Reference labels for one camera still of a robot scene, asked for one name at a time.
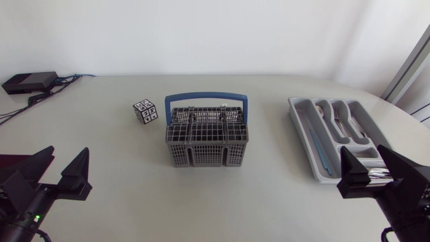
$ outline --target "black and white cube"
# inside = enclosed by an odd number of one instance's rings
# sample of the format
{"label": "black and white cube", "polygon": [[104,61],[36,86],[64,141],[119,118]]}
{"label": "black and white cube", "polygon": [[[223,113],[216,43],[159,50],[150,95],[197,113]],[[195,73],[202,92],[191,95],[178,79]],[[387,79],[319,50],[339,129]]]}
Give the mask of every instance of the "black and white cube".
{"label": "black and white cube", "polygon": [[144,124],[148,124],[159,117],[155,105],[147,99],[134,104],[133,108],[137,118]]}

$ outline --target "cutlery tray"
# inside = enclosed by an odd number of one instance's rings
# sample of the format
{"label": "cutlery tray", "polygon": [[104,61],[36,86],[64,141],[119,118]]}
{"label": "cutlery tray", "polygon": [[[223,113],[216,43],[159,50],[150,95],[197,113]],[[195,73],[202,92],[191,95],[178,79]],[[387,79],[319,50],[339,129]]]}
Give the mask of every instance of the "cutlery tray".
{"label": "cutlery tray", "polygon": [[[368,169],[386,168],[376,147],[384,145],[391,148],[380,129],[376,126],[363,106],[351,99],[321,99],[290,97],[290,115],[300,140],[308,155],[315,178],[322,184],[337,184],[341,180],[342,146],[351,151]],[[324,112],[321,115],[317,106]],[[335,122],[335,109],[347,134],[343,134]],[[366,137],[363,137],[354,120],[361,126]],[[316,147],[314,139],[319,141]],[[328,169],[325,169],[320,153],[323,152]],[[391,179],[376,178],[371,183],[386,183]]]}

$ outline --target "basket handle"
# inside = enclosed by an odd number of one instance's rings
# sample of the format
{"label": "basket handle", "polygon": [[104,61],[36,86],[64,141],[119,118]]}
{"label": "basket handle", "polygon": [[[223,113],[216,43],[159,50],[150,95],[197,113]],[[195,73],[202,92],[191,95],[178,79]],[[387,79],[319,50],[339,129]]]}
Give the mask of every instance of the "basket handle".
{"label": "basket handle", "polygon": [[197,98],[218,98],[218,99],[231,99],[231,100],[242,101],[243,124],[247,124],[248,122],[248,97],[246,95],[236,94],[236,93],[216,92],[216,91],[201,91],[201,92],[168,95],[164,101],[165,107],[166,107],[167,125],[170,125],[172,123],[171,111],[170,111],[171,102],[185,100],[185,99],[197,99]]}

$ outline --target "cutlery basket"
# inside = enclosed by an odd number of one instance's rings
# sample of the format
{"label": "cutlery basket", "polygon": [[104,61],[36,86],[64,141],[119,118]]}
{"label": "cutlery basket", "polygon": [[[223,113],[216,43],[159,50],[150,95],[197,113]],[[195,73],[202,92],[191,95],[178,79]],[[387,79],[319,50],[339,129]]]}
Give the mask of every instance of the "cutlery basket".
{"label": "cutlery basket", "polygon": [[[184,99],[219,98],[242,101],[241,107],[173,108],[170,103]],[[195,92],[165,98],[166,143],[174,167],[238,167],[248,143],[245,95]]]}

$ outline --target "gray table surface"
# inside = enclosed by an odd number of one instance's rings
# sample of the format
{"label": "gray table surface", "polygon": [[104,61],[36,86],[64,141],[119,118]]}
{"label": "gray table surface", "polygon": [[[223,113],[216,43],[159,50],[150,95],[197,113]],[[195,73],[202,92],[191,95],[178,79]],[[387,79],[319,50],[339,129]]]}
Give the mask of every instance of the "gray table surface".
{"label": "gray table surface", "polygon": [[[248,95],[242,167],[172,166],[164,98],[190,91]],[[0,91],[0,113],[24,107],[30,95]],[[89,147],[93,189],[85,202],[55,202],[40,227],[53,241],[379,241],[389,224],[374,200],[344,200],[334,185],[313,178],[289,97],[356,99],[395,151],[430,165],[429,129],[402,110],[338,83],[281,75],[84,77],[0,126],[0,153],[53,145],[56,158],[41,182],[56,184]],[[159,114],[147,125],[132,109],[142,99]],[[221,103],[236,105],[193,105]]]}

